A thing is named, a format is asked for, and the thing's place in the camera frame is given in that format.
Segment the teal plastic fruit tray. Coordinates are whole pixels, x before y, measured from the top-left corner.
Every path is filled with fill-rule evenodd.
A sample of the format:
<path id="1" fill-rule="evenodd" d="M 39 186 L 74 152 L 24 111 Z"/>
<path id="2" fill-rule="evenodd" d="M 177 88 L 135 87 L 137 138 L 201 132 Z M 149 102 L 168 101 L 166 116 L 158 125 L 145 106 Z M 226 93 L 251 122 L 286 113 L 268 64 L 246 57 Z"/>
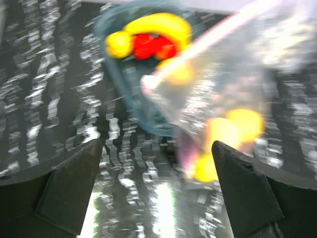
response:
<path id="1" fill-rule="evenodd" d="M 144 74 L 151 74 L 157 61 L 155 59 L 137 61 L 131 56 L 114 59 L 106 52 L 104 43 L 108 35 L 122 29 L 128 22 L 159 12 L 170 12 L 184 17 L 192 26 L 193 39 L 198 38 L 206 30 L 193 10 L 186 10 L 168 1 L 136 0 L 114 6 L 99 15 L 94 23 L 94 35 L 98 40 L 101 56 L 104 58 L 105 69 L 139 126 L 154 135 L 172 137 L 173 125 L 165 120 L 154 103 L 143 95 L 140 88 L 141 77 Z"/>

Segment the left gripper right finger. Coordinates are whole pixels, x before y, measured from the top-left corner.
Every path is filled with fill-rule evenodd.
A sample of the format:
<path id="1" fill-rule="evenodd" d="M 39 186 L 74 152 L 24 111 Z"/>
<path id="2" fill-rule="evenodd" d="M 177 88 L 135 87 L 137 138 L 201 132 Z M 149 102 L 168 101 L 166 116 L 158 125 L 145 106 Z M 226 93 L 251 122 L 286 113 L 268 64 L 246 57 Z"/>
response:
<path id="1" fill-rule="evenodd" d="M 216 141 L 212 154 L 236 238 L 315 238 L 317 182 Z"/>

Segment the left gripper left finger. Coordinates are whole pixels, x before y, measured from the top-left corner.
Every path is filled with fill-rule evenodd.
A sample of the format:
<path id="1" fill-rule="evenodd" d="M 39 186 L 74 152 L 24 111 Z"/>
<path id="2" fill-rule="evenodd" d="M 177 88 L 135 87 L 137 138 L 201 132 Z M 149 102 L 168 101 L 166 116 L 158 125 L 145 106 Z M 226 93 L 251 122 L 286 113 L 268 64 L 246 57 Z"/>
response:
<path id="1" fill-rule="evenodd" d="M 0 178 L 2 238 L 81 234 L 102 155 L 100 139 Z"/>

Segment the pink zip top bag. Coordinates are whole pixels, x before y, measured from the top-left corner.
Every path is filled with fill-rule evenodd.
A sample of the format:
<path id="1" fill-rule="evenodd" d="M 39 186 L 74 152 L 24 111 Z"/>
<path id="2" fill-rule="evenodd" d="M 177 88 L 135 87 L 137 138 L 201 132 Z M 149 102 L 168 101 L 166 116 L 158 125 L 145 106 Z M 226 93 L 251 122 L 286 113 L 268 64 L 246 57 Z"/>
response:
<path id="1" fill-rule="evenodd" d="M 182 63 L 194 77 L 164 80 Z M 263 133 L 236 149 L 286 172 L 317 177 L 317 3 L 256 0 L 220 21 L 141 88 L 166 118 L 204 150 L 207 121 L 249 109 Z"/>

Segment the orange peach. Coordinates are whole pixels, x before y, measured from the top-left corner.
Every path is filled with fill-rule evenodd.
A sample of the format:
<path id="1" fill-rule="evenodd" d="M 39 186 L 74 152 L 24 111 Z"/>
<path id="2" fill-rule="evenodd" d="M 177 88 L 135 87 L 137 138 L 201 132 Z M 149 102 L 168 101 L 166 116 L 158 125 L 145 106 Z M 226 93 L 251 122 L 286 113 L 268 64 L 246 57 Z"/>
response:
<path id="1" fill-rule="evenodd" d="M 205 136 L 204 150 L 206 152 L 211 152 L 215 141 L 221 141 L 234 149 L 237 149 L 242 143 L 240 129 L 234 122 L 225 118 L 209 119 L 205 129 Z"/>

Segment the yellow lemon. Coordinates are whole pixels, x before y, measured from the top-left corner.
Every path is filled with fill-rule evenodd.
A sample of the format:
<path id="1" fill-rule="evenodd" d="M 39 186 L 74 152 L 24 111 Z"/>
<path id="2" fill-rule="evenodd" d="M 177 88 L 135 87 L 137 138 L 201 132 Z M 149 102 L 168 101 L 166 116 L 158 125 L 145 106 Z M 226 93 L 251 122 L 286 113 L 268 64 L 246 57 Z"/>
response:
<path id="1" fill-rule="evenodd" d="M 243 143 L 254 141 L 264 130 L 262 116 L 249 109 L 233 109 L 226 114 L 226 118 L 234 122 L 241 132 Z"/>

